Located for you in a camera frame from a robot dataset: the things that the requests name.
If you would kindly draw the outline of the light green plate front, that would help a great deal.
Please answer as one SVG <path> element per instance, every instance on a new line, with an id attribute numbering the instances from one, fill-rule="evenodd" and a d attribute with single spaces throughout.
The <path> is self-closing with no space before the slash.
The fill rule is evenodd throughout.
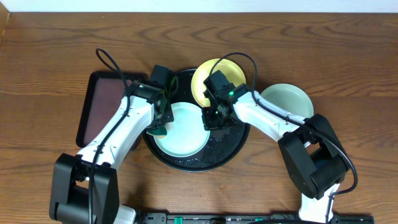
<path id="1" fill-rule="evenodd" d="M 178 102 L 171 104 L 171 108 L 174 120 L 165 125 L 165 137 L 154 138 L 156 145 L 173 157 L 188 157 L 198 153 L 210 137 L 210 131 L 204 129 L 200 107 Z"/>

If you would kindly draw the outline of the green yellow sponge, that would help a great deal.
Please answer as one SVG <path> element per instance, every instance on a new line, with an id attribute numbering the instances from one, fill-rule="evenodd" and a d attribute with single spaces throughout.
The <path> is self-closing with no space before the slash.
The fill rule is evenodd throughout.
<path id="1" fill-rule="evenodd" d="M 146 134 L 162 139 L 167 135 L 167 129 L 164 124 L 161 124 L 148 128 Z"/>

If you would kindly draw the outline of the light green plate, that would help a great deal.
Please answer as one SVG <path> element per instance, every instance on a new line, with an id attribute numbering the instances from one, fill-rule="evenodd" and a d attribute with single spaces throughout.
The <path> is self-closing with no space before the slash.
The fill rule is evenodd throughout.
<path id="1" fill-rule="evenodd" d="M 204 129 L 200 107 L 178 102 L 171 104 L 171 108 L 174 120 L 165 125 L 165 137 L 154 138 L 156 145 L 173 157 L 188 157 L 198 153 L 210 137 L 210 131 Z"/>
<path id="2" fill-rule="evenodd" d="M 275 84 L 266 88 L 261 96 L 293 114 L 308 118 L 314 115 L 310 97 L 297 86 L 286 83 Z"/>

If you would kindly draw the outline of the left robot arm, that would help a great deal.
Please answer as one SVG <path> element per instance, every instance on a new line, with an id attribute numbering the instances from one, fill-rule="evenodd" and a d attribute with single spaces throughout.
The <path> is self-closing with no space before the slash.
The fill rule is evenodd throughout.
<path id="1" fill-rule="evenodd" d="M 53 168 L 51 219 L 62 223 L 134 223 L 137 212 L 119 201 L 118 170 L 128 151 L 170 109 L 166 86 L 134 81 L 103 130 L 77 155 L 61 154 Z"/>

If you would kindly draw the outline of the yellow plate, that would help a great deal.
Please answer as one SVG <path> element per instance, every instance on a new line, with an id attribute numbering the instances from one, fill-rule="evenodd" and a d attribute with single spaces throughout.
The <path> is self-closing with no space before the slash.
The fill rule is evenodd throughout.
<path id="1" fill-rule="evenodd" d="M 210 106 L 209 99 L 205 98 L 204 96 L 204 91 L 206 90 L 206 87 L 203 82 L 209 76 L 211 69 L 217 61 L 218 58 L 214 58 L 204 62 L 196 69 L 192 77 L 192 95 L 195 101 L 202 108 Z M 218 70 L 220 70 L 226 76 L 227 80 L 233 83 L 235 86 L 246 83 L 246 77 L 243 70 L 238 64 L 234 63 L 233 61 L 223 59 L 216 65 L 213 72 L 216 72 Z"/>

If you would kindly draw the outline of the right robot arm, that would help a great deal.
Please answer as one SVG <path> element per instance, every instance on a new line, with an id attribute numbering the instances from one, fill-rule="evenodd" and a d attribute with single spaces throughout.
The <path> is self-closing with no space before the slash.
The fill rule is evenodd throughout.
<path id="1" fill-rule="evenodd" d="M 264 99 L 246 84 L 206 84 L 202 95 L 205 128 L 229 124 L 255 126 L 277 142 L 290 179 L 302 193 L 299 218 L 312 223 L 330 223 L 332 206 L 346 173 L 354 165 L 329 121 L 320 114 L 308 118 L 286 111 Z"/>

